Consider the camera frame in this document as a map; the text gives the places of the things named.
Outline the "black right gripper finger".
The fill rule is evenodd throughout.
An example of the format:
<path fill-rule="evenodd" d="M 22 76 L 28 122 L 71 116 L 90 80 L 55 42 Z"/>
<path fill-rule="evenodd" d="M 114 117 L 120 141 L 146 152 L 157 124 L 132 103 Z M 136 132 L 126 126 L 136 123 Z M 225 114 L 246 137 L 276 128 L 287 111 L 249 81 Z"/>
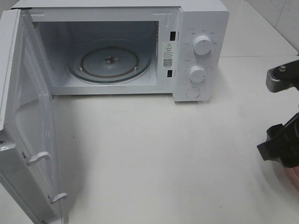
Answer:
<path fill-rule="evenodd" d="M 299 114 L 288 122 L 271 126 L 265 142 L 257 145 L 264 161 L 277 161 L 285 168 L 299 165 Z"/>

